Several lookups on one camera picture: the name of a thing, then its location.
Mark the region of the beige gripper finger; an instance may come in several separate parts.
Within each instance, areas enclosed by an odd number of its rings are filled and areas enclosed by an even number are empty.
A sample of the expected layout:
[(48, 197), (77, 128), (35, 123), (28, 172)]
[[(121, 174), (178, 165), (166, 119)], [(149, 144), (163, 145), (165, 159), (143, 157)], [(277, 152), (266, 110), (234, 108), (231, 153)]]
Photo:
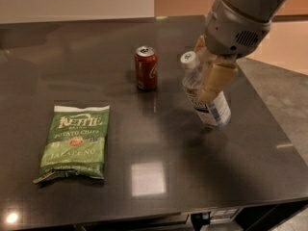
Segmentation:
[(203, 60), (201, 87), (197, 99), (200, 102), (210, 102), (230, 84), (238, 73), (236, 55), (208, 57)]
[(202, 50), (205, 46), (206, 46), (205, 38), (203, 35), (201, 35), (195, 44), (194, 52), (197, 53), (198, 51)]

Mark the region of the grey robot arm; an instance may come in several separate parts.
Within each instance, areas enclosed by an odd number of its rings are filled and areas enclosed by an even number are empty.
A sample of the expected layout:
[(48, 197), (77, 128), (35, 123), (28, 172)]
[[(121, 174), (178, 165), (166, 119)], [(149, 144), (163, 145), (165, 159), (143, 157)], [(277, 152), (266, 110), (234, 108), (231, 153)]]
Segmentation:
[(202, 72), (197, 99), (214, 100), (237, 73), (236, 60), (254, 52), (286, 0), (215, 0), (199, 45)]

